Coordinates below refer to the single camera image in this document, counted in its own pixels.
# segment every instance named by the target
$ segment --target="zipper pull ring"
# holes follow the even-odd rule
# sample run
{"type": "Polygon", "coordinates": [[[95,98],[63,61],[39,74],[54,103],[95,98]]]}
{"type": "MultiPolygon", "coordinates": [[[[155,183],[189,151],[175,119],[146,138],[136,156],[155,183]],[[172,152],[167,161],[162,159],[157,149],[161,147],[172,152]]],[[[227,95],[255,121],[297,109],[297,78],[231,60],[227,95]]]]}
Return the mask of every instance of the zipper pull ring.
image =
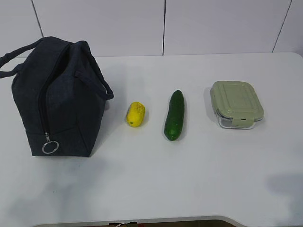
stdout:
{"type": "Polygon", "coordinates": [[[46,137],[46,143],[42,146],[42,152],[45,153],[45,154],[47,154],[47,155],[49,155],[49,154],[54,153],[59,148],[59,143],[57,141],[55,141],[55,140],[51,141],[49,139],[49,133],[47,133],[47,132],[45,133],[45,137],[46,137]],[[55,143],[55,148],[52,151],[50,151],[50,152],[46,152],[45,151],[45,147],[47,145],[51,144],[51,143],[55,143]]]}

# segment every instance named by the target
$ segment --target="food container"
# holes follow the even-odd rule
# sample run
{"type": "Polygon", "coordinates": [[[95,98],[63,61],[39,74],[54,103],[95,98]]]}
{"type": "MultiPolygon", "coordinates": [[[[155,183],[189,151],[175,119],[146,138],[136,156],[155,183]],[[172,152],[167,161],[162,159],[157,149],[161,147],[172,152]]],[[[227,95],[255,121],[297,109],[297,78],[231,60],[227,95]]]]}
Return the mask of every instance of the food container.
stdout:
{"type": "Polygon", "coordinates": [[[264,110],[249,83],[217,81],[210,94],[218,123],[223,128],[252,129],[263,119],[264,110]]]}

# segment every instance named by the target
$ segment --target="zipper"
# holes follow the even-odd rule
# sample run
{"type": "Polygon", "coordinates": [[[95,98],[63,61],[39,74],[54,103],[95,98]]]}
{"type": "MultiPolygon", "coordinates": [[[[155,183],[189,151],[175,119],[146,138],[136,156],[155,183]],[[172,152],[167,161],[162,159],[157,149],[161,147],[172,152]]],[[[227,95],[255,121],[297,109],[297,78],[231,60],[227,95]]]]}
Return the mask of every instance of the zipper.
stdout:
{"type": "Polygon", "coordinates": [[[48,121],[48,115],[47,115],[47,108],[46,108],[46,92],[49,87],[49,85],[54,81],[56,78],[55,74],[57,72],[57,67],[63,57],[64,54],[66,54],[66,50],[70,47],[71,44],[68,44],[62,52],[60,53],[57,62],[55,66],[53,67],[52,72],[50,73],[49,77],[47,78],[46,82],[42,86],[42,89],[40,90],[39,97],[38,97],[38,109],[39,109],[39,115],[40,115],[40,121],[42,125],[43,132],[45,134],[46,143],[51,143],[49,139],[50,134],[50,127],[49,127],[49,121],[48,121]]]}

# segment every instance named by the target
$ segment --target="bag handle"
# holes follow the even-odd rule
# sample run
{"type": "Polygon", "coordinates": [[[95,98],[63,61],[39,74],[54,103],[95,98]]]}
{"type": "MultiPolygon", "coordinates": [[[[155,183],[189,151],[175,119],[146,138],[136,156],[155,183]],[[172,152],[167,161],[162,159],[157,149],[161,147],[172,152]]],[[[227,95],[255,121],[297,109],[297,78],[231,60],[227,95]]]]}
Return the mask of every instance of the bag handle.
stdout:
{"type": "Polygon", "coordinates": [[[92,69],[94,70],[94,72],[97,74],[100,82],[102,83],[102,85],[104,86],[104,88],[106,89],[106,93],[100,89],[88,76],[86,76],[83,73],[80,72],[76,72],[76,77],[78,77],[83,83],[85,83],[90,89],[92,89],[93,91],[95,91],[101,98],[105,99],[105,100],[109,100],[114,98],[114,93],[112,91],[112,89],[109,87],[109,85],[107,84],[107,82],[104,80],[102,72],[95,60],[95,58],[91,55],[89,47],[87,42],[85,41],[81,41],[81,49],[83,50],[84,54],[86,55],[86,57],[89,60],[89,64],[91,65],[92,69]]]}
{"type": "MultiPolygon", "coordinates": [[[[34,49],[36,46],[38,46],[41,41],[43,41],[45,38],[41,38],[38,41],[34,42],[33,44],[21,47],[11,53],[5,54],[3,57],[0,58],[0,68],[8,63],[10,60],[16,58],[18,55],[24,53],[25,51],[29,51],[31,49],[34,49]]],[[[23,63],[17,65],[12,71],[8,72],[3,72],[0,71],[0,78],[5,78],[5,77],[11,77],[14,76],[16,73],[18,73],[22,69],[23,63]]]]}

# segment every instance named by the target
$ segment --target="lid latch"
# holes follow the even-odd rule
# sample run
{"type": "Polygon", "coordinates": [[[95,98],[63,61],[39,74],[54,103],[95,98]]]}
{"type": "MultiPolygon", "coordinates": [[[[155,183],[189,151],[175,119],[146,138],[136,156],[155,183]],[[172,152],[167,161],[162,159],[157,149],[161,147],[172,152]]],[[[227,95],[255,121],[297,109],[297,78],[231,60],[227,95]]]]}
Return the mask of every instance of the lid latch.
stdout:
{"type": "Polygon", "coordinates": [[[237,128],[249,128],[255,122],[254,118],[233,118],[232,126],[237,128]]]}

